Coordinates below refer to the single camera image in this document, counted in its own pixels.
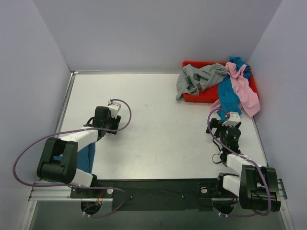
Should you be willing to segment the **dark teal t shirt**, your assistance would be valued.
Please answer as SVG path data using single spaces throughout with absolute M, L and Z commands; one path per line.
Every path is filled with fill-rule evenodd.
M 78 150 L 78 143 L 50 138 L 46 141 L 37 175 L 41 179 L 63 184 L 90 187 L 95 144 Z

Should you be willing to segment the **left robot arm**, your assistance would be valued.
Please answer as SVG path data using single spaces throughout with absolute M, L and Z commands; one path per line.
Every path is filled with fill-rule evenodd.
M 37 176 L 44 180 L 51 180 L 74 186 L 81 186 L 87 197 L 97 195 L 99 186 L 97 178 L 91 173 L 93 161 L 92 154 L 84 158 L 88 171 L 78 168 L 78 153 L 83 149 L 90 149 L 107 133 L 116 134 L 121 116 L 118 115 L 121 105 L 112 103 L 98 106 L 94 116 L 91 117 L 80 132 L 73 132 L 66 136 L 46 140 L 43 152 L 37 167 Z

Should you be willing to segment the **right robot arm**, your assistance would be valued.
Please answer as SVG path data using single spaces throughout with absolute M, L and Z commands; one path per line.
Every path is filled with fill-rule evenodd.
M 206 133 L 213 138 L 218 148 L 219 161 L 233 170 L 233 173 L 221 172 L 214 184 L 214 194 L 219 197 L 231 197 L 232 201 L 213 201 L 212 206 L 225 217 L 232 216 L 235 203 L 243 209 L 252 210 L 254 215 L 268 215 L 281 208 L 277 172 L 274 168 L 261 166 L 239 149 L 241 122 L 229 118 L 221 121 L 216 118 L 207 119 Z

